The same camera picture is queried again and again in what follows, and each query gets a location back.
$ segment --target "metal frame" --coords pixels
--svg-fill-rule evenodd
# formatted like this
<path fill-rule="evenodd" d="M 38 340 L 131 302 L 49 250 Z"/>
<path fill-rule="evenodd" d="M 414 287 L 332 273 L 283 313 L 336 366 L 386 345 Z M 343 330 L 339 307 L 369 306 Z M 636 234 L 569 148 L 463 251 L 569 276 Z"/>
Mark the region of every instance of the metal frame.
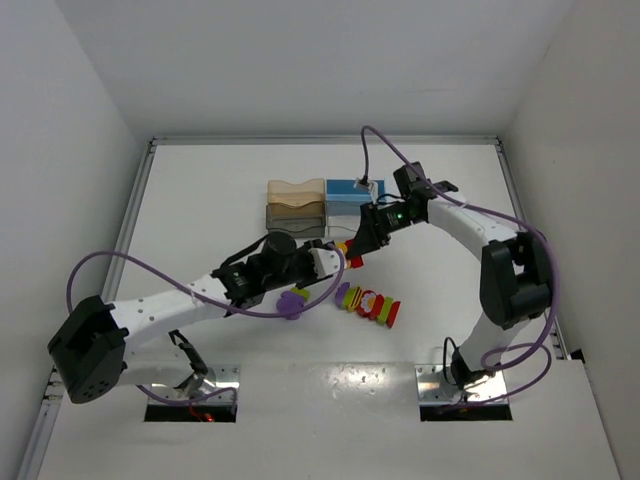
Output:
<path fill-rule="evenodd" d="M 468 135 L 468 136 L 421 136 L 421 135 L 392 135 L 393 141 L 398 143 L 409 144 L 447 144 L 447 145 L 495 145 L 496 153 L 500 161 L 502 173 L 507 184 L 507 191 L 513 205 L 516 216 L 520 219 L 525 219 L 524 211 L 518 198 L 517 190 L 511 176 L 511 171 L 507 162 L 507 157 L 504 152 L 502 142 L 497 136 L 490 135 Z M 376 138 L 368 138 L 371 143 L 380 143 Z M 153 159 L 156 152 L 156 147 L 159 145 L 274 145 L 274 144 L 339 144 L 349 145 L 358 144 L 360 139 L 354 135 L 291 135 L 291 136 L 160 136 L 154 137 L 151 142 L 145 148 L 140 166 L 136 175 L 135 183 L 127 204 L 125 216 L 122 221 L 122 226 L 118 235 L 118 239 L 115 245 L 115 249 L 121 252 L 128 252 L 133 237 L 133 231 L 140 212 L 140 206 L 144 196 L 145 187 L 151 167 L 153 165 Z M 118 292 L 118 286 L 122 278 L 122 272 L 124 269 L 124 260 L 112 259 L 109 264 L 109 270 L 105 278 L 105 283 L 102 290 L 102 298 L 105 301 L 113 301 Z M 559 358 L 570 358 L 567 354 L 567 349 L 562 338 L 562 334 L 557 325 L 555 325 L 554 335 L 558 339 L 556 347 L 556 353 L 560 354 Z M 31 437 L 27 450 L 22 460 L 20 467 L 20 473 L 18 474 L 18 480 L 36 480 L 44 460 L 44 455 L 53 432 L 54 423 L 60 408 L 60 402 L 62 395 L 64 394 L 64 388 L 58 376 L 58 373 L 53 369 L 51 377 L 46 387 L 45 395 L 43 397 L 42 405 L 38 413 L 38 418 L 33 427 Z"/>

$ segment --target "gray wall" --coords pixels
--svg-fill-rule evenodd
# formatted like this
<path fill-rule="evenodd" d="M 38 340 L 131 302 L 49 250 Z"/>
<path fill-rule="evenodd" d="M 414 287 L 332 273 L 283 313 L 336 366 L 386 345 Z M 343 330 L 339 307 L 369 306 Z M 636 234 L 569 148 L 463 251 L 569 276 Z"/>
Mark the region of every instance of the gray wall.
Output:
<path fill-rule="evenodd" d="M 640 3 L 582 0 L 506 137 L 527 215 L 562 267 L 562 320 L 581 347 L 625 476 L 640 478 Z"/>
<path fill-rule="evenodd" d="M 0 7 L 0 478 L 14 478 L 65 318 L 64 286 L 110 247 L 142 147 L 53 0 Z M 90 266 L 77 297 L 98 292 Z"/>
<path fill-rule="evenodd" d="M 129 125 L 506 128 L 571 0 L 57 0 Z"/>

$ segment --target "table surface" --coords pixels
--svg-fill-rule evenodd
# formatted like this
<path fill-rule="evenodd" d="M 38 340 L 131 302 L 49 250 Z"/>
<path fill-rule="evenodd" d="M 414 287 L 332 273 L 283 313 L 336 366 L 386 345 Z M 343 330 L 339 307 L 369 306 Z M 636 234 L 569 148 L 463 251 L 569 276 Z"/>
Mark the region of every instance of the table surface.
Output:
<path fill-rule="evenodd" d="M 401 148 L 433 180 L 512 213 L 493 146 Z M 381 145 L 371 158 L 371 176 L 394 192 L 399 161 Z M 362 168 L 356 144 L 160 146 L 129 253 L 188 282 L 264 234 L 268 180 L 354 178 Z M 39 478 L 618 478 L 578 362 L 554 362 L 543 383 L 512 402 L 513 421 L 419 421 L 414 363 L 437 363 L 443 338 L 463 341 L 480 313 L 479 265 L 446 233 L 428 225 L 397 232 L 345 280 L 401 300 L 394 328 L 332 302 L 296 321 L 236 315 L 185 328 L 210 364 L 242 366 L 238 422 L 143 423 L 146 400 L 130 387 L 87 405 L 65 399 Z M 312 296 L 326 287 L 312 287 Z M 164 289 L 126 265 L 118 299 Z M 273 311 L 278 296 L 258 309 Z M 534 358 L 508 372 L 508 387 L 541 368 Z"/>

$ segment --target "metal base plate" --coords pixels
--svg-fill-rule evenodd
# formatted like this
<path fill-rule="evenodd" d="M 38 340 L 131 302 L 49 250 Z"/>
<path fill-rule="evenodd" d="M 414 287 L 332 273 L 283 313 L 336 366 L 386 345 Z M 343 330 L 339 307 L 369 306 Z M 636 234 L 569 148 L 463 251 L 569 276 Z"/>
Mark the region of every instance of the metal base plate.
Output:
<path fill-rule="evenodd" d="M 220 388 L 234 387 L 236 392 L 240 390 L 240 366 L 239 365 L 207 365 L 209 373 L 204 380 L 202 387 L 198 390 L 201 395 L 206 395 Z M 186 400 L 177 390 L 166 385 L 152 384 L 151 391 L 167 400 Z M 198 405 L 229 406 L 235 403 L 233 392 L 224 392 L 214 395 L 207 400 L 197 402 Z M 164 405 L 157 400 L 149 399 L 149 405 Z"/>
<path fill-rule="evenodd" d="M 460 400 L 478 402 L 507 393 L 502 372 L 496 372 L 492 377 L 483 377 L 461 391 L 458 387 L 446 382 L 442 374 L 442 365 L 416 365 L 416 381 L 418 383 L 418 401 L 421 407 L 451 405 Z M 491 402 L 489 405 L 508 404 L 508 399 L 502 399 Z"/>

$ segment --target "robotic arm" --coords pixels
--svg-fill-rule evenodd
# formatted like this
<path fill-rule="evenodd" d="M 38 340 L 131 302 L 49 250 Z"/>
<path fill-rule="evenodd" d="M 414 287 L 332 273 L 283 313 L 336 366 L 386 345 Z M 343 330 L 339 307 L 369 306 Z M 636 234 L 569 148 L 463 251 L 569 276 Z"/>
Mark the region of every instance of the robotic arm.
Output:
<path fill-rule="evenodd" d="M 419 163 L 413 166 L 422 171 Z M 549 306 L 549 259 L 530 234 L 438 198 L 408 167 L 396 170 L 394 178 L 401 201 L 361 206 L 360 228 L 346 257 L 379 250 L 388 245 L 391 233 L 427 222 L 450 233 L 481 262 L 483 313 L 470 337 L 454 352 L 451 364 L 455 383 L 462 389 L 487 373 L 481 361 L 487 351 L 509 346 L 516 334 Z M 451 183 L 436 186 L 464 201 Z M 259 253 L 240 261 L 260 242 Z M 291 284 L 302 288 L 330 278 L 340 271 L 339 255 L 331 243 L 313 240 L 297 247 L 287 234 L 269 233 L 211 274 L 191 282 L 191 295 L 172 290 L 107 305 L 98 296 L 81 301 L 48 349 L 73 403 L 93 401 L 125 384 L 163 383 L 190 394 L 207 373 L 193 346 L 186 341 L 177 344 L 188 365 L 145 357 L 138 349 L 167 334 L 176 344 L 175 332 L 180 327 L 247 310 L 261 303 L 268 291 Z M 515 266 L 521 267 L 519 273 Z M 202 296 L 217 305 L 202 301 Z M 491 365 L 499 361 L 495 355 Z"/>

